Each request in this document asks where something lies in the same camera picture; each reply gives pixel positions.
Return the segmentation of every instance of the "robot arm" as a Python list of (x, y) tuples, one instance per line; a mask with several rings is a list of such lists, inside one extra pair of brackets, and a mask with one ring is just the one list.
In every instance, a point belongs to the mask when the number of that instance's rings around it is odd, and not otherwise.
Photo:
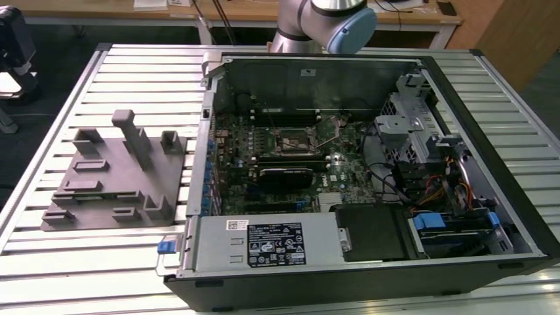
[(367, 0), (281, 0), (272, 53), (355, 54), (367, 44), (377, 16)]

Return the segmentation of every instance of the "wooden desk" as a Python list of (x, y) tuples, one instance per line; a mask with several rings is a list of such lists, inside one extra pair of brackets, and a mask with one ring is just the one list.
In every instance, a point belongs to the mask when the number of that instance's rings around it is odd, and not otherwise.
[[(200, 42), (211, 45), (211, 35), (197, 20), (195, 7), (169, 6), (164, 11), (135, 12), (133, 0), (7, 0), (3, 5), (13, 5), (24, 11), (29, 24), (67, 25), (123, 25), (123, 26), (195, 26), (199, 28)], [(232, 27), (276, 28), (277, 3), (251, 0), (221, 0)], [(223, 26), (212, 1), (199, 0), (199, 6), (211, 26)], [(435, 32), (429, 48), (443, 49), (461, 24), (460, 16), (445, 16), (436, 7), (436, 1), (412, 13), (380, 12), (377, 30)]]

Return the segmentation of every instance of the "metal sheet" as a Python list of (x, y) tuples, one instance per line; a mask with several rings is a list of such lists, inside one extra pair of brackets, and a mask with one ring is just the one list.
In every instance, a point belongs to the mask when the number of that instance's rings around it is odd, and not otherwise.
[(201, 73), (97, 73), (93, 82), (196, 82)]
[[(264, 52), (263, 47), (244, 47), (243, 50)], [(184, 204), (177, 206), (177, 225), (165, 228), (51, 233), (37, 228), (49, 196), (71, 163), (71, 157), (59, 155), (72, 152), (68, 141), (79, 127), (97, 125), (104, 137), (120, 137), (120, 130), (111, 126), (111, 114), (115, 109), (131, 108), (137, 113), (136, 124), (147, 126), (151, 137), (171, 129), (195, 143), (203, 93), (185, 91), (201, 77), (200, 61), (205, 51), (216, 51), (216, 48), (115, 45), (103, 65), (99, 62), (99, 74), (92, 77), (93, 90), (99, 92), (89, 89), (83, 100), (75, 102), (59, 142), (40, 164), (44, 171), (36, 175), (35, 184), (27, 191), (29, 195), (21, 202), (27, 210), (12, 217), (15, 230), (4, 233), (9, 242), (0, 254), (0, 307), (7, 308), (3, 314), (193, 314), (168, 292), (153, 270), (155, 243), (164, 236), (183, 231)], [(365, 49), (360, 53), (424, 54), (436, 58), (508, 167), (528, 190), (540, 214), (560, 237), (559, 149), (541, 136), (545, 134), (543, 127), (527, 119), (524, 105), (512, 101), (493, 84), (496, 76), (481, 67), (479, 60), (468, 51)], [(172, 88), (165, 87), (165, 82), (175, 84)], [(179, 89), (179, 85), (187, 90), (169, 91)], [(137, 90), (153, 92), (136, 93)], [(192, 158), (192, 155), (187, 156), (185, 167), (192, 166)], [(189, 175), (189, 170), (184, 170), (184, 184), (189, 182)], [(188, 187), (181, 187), (183, 202), (187, 197)], [(176, 257), (165, 258), (165, 266), (176, 264)], [(500, 280), (467, 295), (299, 306), (257, 313), (351, 315), (404, 312), (405, 309), (407, 314), (557, 314), (559, 294), (560, 275), (557, 268), (551, 268), (529, 276)]]
[(93, 83), (89, 92), (204, 92), (204, 87), (199, 83), (185, 82), (117, 82)]
[(88, 93), (84, 103), (201, 102), (204, 93)]

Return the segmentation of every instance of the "barcode label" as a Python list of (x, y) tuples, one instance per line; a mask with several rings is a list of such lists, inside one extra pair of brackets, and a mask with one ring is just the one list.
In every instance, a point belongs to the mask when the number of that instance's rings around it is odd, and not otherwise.
[(247, 230), (248, 220), (228, 220), (225, 222), (227, 230)]

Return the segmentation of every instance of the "white label sticker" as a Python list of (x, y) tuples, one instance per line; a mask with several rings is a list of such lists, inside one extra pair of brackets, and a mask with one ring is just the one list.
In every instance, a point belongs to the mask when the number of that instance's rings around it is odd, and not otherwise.
[(301, 69), (301, 77), (315, 77), (316, 69)]
[(228, 220), (225, 221), (227, 230), (247, 230), (248, 220)]
[(169, 14), (171, 18), (195, 18), (192, 14)]

